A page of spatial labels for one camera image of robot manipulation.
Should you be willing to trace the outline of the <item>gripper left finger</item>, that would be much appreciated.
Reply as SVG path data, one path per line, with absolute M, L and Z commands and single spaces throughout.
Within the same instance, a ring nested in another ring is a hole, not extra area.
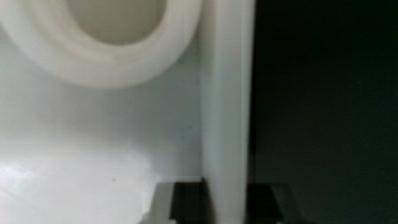
M 203 182 L 159 183 L 141 224 L 208 224 L 207 196 Z

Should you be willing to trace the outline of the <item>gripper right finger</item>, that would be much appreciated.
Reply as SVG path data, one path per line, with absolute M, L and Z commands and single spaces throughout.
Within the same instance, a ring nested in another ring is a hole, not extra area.
M 249 185 L 247 224 L 310 224 L 288 184 Z

